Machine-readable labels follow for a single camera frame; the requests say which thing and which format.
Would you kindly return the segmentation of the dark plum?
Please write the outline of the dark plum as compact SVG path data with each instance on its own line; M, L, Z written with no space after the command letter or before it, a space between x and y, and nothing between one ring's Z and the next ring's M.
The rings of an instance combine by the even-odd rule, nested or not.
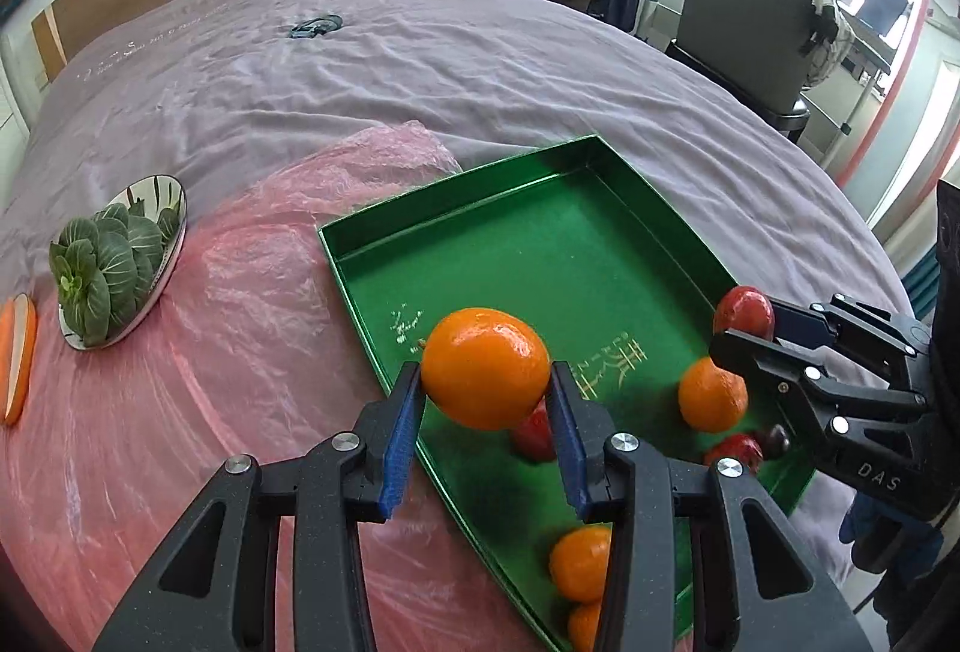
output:
M765 460L782 459L791 448L791 437L789 437L788 429L782 424L775 424L775 426L760 431L757 441Z

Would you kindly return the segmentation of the small red apple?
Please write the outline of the small red apple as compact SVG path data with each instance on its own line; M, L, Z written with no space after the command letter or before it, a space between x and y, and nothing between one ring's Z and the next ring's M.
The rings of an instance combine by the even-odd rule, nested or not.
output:
M775 310L770 299L754 286L732 288L715 310L713 333L738 330L770 340L775 335Z

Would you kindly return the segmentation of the small orange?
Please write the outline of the small orange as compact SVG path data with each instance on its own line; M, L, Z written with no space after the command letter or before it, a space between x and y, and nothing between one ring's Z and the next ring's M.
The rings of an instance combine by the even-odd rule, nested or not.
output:
M596 643L601 602L578 603L568 616L568 639L574 652L592 652Z

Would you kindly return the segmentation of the large orange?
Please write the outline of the large orange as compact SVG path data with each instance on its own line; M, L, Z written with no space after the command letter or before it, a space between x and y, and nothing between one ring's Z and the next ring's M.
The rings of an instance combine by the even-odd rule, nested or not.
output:
M588 525L566 535L551 548L550 579L558 593L578 603L598 602L604 593L612 532Z

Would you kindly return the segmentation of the pink plastic sheet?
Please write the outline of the pink plastic sheet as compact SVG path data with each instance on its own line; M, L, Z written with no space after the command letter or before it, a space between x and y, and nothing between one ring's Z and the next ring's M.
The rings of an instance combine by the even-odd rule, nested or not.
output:
M89 649L149 554L229 455L308 452L381 392L320 225L457 169L415 122L373 127L194 211L130 337L78 353L50 294L26 405L2 434L3 587Z

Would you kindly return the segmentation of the green rectangular tray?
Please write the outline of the green rectangular tray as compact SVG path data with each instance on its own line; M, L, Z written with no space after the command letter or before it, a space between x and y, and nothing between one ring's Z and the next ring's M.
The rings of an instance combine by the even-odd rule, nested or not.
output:
M708 349L732 276L680 214L596 136L521 154L377 203L319 232L382 385L439 320L491 307L524 320L613 423L672 459L711 437L677 385ZM568 605L547 556L576 527L560 471L519 459L501 432L428 409L418 457L462 533L545 650Z

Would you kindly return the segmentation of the orange oval dish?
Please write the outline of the orange oval dish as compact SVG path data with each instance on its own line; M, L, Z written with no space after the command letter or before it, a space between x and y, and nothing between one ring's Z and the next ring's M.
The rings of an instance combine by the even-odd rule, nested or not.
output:
M34 301L24 292L8 299L2 307L0 322L0 415L3 426L20 420L29 390L32 358L36 348L37 312Z

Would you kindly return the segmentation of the dark item on bed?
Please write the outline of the dark item on bed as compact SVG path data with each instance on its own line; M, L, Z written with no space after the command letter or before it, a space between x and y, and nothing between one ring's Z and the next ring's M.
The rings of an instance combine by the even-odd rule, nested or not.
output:
M340 31L343 28L343 19L335 13L321 14L316 18L299 21L288 32L291 39L314 39L314 37L327 36L332 32Z

